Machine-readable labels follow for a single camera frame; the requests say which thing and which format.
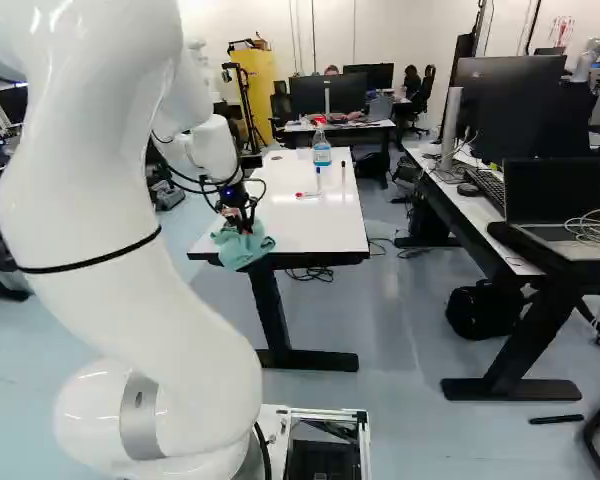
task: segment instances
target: towel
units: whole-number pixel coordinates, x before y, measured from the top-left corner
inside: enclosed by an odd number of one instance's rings
[[[276,242],[264,234],[264,226],[258,219],[253,224],[253,234],[241,235],[238,229],[224,226],[211,238],[220,247],[220,262],[230,270],[240,270],[252,262],[264,257],[273,250]]]

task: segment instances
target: floor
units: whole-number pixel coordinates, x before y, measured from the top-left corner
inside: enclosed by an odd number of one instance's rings
[[[392,185],[383,192],[373,182],[360,181],[370,236],[392,238],[406,226],[404,206],[387,202],[396,189]],[[254,347],[264,347],[247,278],[186,259],[187,248],[213,219],[202,199],[188,197],[160,218],[175,263],[191,288]],[[481,272],[460,249],[412,260],[397,259],[395,249],[387,250],[387,255],[360,266],[337,268],[330,285],[279,276],[294,346],[356,352],[361,370],[267,371],[265,401],[367,409],[376,479],[596,478],[579,442],[581,425],[527,423],[536,416],[589,414],[600,406],[600,350],[590,344],[590,329],[582,319],[574,315],[531,375],[574,380],[584,401],[449,403],[439,380],[482,375],[503,343],[469,343],[445,320],[449,293],[474,283]],[[231,302],[226,301],[227,291],[233,294]],[[596,305],[599,299],[590,301]],[[24,304],[0,301],[0,479],[102,478],[65,456],[50,428],[54,395],[63,380],[97,355],[64,330],[35,297]]]

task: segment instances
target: bag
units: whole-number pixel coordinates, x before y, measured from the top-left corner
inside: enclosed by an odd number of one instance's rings
[[[481,280],[475,287],[456,288],[449,298],[446,315],[461,337],[485,340],[510,335],[525,303],[520,290]]]

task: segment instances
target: white table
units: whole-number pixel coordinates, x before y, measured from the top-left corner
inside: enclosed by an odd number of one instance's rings
[[[348,148],[333,148],[333,165],[322,169],[323,194],[296,198],[296,193],[317,189],[311,150],[269,152],[255,178],[267,183],[267,193],[256,209],[256,218],[275,248],[262,260],[244,269],[249,275],[269,350],[258,351],[265,368],[357,371],[358,357],[349,353],[294,350],[291,347],[275,270],[315,266],[356,265],[369,258],[369,244]],[[345,162],[342,184],[341,162]],[[253,196],[259,183],[247,182]],[[220,265],[218,247],[210,234],[224,225],[218,218],[188,252],[191,260]]]
[[[434,161],[424,158],[424,152],[408,149],[407,153],[423,172],[418,189],[426,203],[419,208],[424,209],[421,212],[429,216],[429,222],[444,223],[493,283],[512,290],[532,283],[538,291],[485,376],[443,379],[441,386],[445,396],[453,401],[579,400],[580,391],[568,380],[523,377],[553,341],[573,309],[582,311],[583,293],[600,293],[600,279],[594,278],[585,289],[580,280],[576,281],[576,277],[568,273],[548,275],[525,261],[520,254],[487,233],[490,223],[502,222],[503,218],[486,198],[459,195],[457,185],[446,184],[431,173]],[[466,152],[458,153],[455,158],[477,166],[478,160]],[[404,241],[405,244],[413,241],[414,246],[426,246],[428,239],[425,237],[408,237]]]

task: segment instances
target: plastic bottle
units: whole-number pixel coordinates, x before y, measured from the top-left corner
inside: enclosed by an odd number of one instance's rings
[[[327,142],[327,136],[321,126],[313,136],[313,163],[316,167],[331,165],[331,144]]]

